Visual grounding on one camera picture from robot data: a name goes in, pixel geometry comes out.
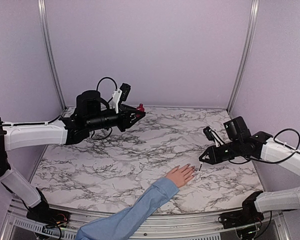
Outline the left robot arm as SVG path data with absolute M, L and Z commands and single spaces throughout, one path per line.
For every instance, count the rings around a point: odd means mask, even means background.
M 52 121 L 13 123 L 0 118 L 0 182 L 23 200 L 41 222 L 50 222 L 54 215 L 45 197 L 9 164 L 7 152 L 32 146 L 75 145 L 101 129 L 117 127 L 124 132 L 146 115 L 142 104 L 124 104 L 129 92 L 130 87 L 123 84 L 106 101 L 99 91 L 87 90 L 76 97 L 71 116 Z

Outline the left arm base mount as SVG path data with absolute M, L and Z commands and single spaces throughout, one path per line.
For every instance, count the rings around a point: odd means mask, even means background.
M 41 213 L 35 213 L 29 210 L 26 217 L 30 220 L 47 224 L 49 227 L 66 227 L 69 222 L 70 213 L 57 209 L 49 209 Z

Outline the aluminium frame post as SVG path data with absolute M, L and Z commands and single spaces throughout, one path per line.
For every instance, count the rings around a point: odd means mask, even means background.
M 247 62 L 248 62 L 248 59 L 250 56 L 250 52 L 252 49 L 253 40 L 254 40 L 254 36 L 255 36 L 255 32 L 256 32 L 259 8 L 260 8 L 260 1 L 252 0 L 246 36 L 245 36 L 243 50 L 242 50 L 242 55 L 241 55 L 238 70 L 236 73 L 236 77 L 234 80 L 234 85 L 231 90 L 230 98 L 229 98 L 227 108 L 226 108 L 226 111 L 229 114 L 229 116 L 232 116 L 232 113 L 233 113 L 234 107 L 235 107 L 235 103 L 236 103 L 236 100 L 237 100 L 239 92 L 240 92 L 240 87 L 243 82 L 244 73 L 246 70 Z
M 38 11 L 39 11 L 39 19 L 40 19 L 40 25 L 42 29 L 42 36 L 43 36 L 43 42 L 45 47 L 45 52 L 47 56 L 48 66 L 51 73 L 53 85 L 56 91 L 56 96 L 61 108 L 61 111 L 65 111 L 67 109 L 66 102 L 64 99 L 64 95 L 62 92 L 58 71 L 56 67 L 56 62 L 53 54 L 53 47 L 52 42 L 50 38 L 50 31 L 49 31 L 49 23 L 48 23 L 48 16 L 46 11 L 46 1 L 45 0 L 38 0 Z

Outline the mannequin hand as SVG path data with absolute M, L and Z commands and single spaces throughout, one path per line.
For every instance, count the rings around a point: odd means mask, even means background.
M 165 177 L 171 180 L 177 188 L 181 188 L 195 177 L 195 167 L 190 164 L 183 167 L 178 165 L 170 170 Z

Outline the right aluminium frame post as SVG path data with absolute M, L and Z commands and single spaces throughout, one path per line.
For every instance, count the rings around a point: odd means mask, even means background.
M 238 70 L 236 73 L 236 77 L 234 80 L 234 85 L 231 90 L 230 98 L 229 98 L 227 108 L 226 108 L 226 111 L 229 114 L 229 116 L 232 116 L 232 113 L 233 113 L 234 107 L 235 107 L 235 103 L 236 103 L 236 100 L 237 100 L 239 92 L 240 92 L 240 87 L 243 82 L 244 73 L 246 70 L 247 62 L 248 62 L 248 59 L 250 56 L 250 52 L 252 49 L 253 40 L 254 40 L 254 36 L 255 36 L 255 32 L 256 32 L 259 8 L 260 8 L 260 1 L 252 0 L 246 36 L 245 36 L 243 50 L 242 50 L 242 55 L 241 55 Z

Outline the front aluminium rail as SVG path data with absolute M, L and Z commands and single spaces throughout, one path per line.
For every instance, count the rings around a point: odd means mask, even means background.
M 44 229 L 44 224 L 27 219 L 26 208 L 14 198 L 7 210 L 0 231 L 0 240 L 73 240 L 77 229 L 92 220 L 110 216 L 107 212 L 53 205 L 69 212 L 68 224 L 61 229 Z M 177 215 L 152 215 L 131 236 L 133 240 L 244 240 L 255 235 L 257 240 L 290 240 L 283 213 L 264 214 L 262 223 L 225 229 L 219 222 L 221 211 Z

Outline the left aluminium frame post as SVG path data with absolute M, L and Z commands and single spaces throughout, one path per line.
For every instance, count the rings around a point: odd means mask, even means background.
M 50 31 L 49 31 L 49 23 L 48 23 L 48 16 L 46 11 L 46 1 L 45 0 L 38 0 L 38 11 L 39 11 L 39 19 L 40 19 L 40 25 L 42 29 L 42 36 L 43 36 L 43 42 L 45 47 L 45 52 L 47 56 L 48 66 L 51 73 L 53 85 L 56 91 L 56 96 L 61 108 L 61 111 L 65 111 L 67 109 L 66 102 L 64 99 L 64 95 L 62 92 L 58 71 L 56 67 L 56 62 L 53 54 L 53 47 L 52 42 L 50 38 Z

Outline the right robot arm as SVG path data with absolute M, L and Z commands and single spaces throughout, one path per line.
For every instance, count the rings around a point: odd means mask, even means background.
M 225 122 L 223 126 L 229 142 L 224 142 L 211 127 L 203 129 L 206 138 L 215 144 L 199 156 L 198 160 L 201 163 L 217 165 L 242 157 L 246 163 L 255 161 L 279 165 L 300 177 L 298 146 L 292 147 L 279 141 L 276 135 L 264 131 L 251 134 L 241 116 Z M 264 212 L 292 210 L 300 210 L 300 186 L 280 191 L 252 193 L 243 201 L 237 219 L 242 224 L 248 224 Z

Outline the red nail polish bottle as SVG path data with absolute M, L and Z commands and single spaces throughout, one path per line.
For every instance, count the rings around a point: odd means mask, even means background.
M 136 108 L 136 110 L 139 112 L 144 112 L 145 111 L 144 105 L 140 103 L 139 106 Z

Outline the blue sleeved forearm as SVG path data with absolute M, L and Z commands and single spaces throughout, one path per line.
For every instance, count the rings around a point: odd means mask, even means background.
M 170 179 L 155 181 L 134 203 L 109 217 L 95 219 L 79 228 L 77 240 L 127 240 L 143 222 L 179 192 Z

